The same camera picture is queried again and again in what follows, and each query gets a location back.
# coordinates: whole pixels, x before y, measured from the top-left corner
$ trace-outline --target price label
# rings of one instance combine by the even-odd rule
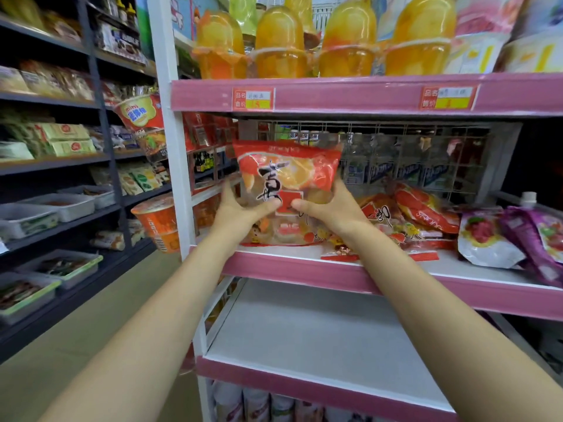
[[[421,110],[471,111],[477,100],[479,86],[424,86],[420,95]]]
[[[233,111],[273,111],[276,89],[233,88]]]

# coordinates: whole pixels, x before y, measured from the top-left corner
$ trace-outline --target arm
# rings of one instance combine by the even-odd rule
[[[462,420],[562,421],[563,390],[531,359],[363,215],[342,181],[326,205],[294,207],[354,249]]]
[[[154,421],[228,257],[279,203],[243,209],[225,184],[209,236],[50,405],[40,422]]]

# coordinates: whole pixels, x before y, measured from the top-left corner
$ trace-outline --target floor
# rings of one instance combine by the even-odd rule
[[[158,251],[0,366],[0,421],[35,422],[179,266]],[[201,421],[194,374],[177,378],[158,422]]]

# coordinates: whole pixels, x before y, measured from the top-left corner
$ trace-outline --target hand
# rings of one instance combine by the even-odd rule
[[[235,253],[238,244],[246,237],[251,227],[259,220],[274,212],[282,202],[277,198],[255,207],[243,208],[236,202],[229,181],[223,184],[221,205],[211,227],[211,234],[220,237],[229,251]]]
[[[345,242],[357,231],[371,223],[350,194],[342,179],[336,178],[332,186],[334,197],[328,204],[315,204],[306,200],[293,200],[291,205],[298,212],[324,222],[328,228],[339,235]]]

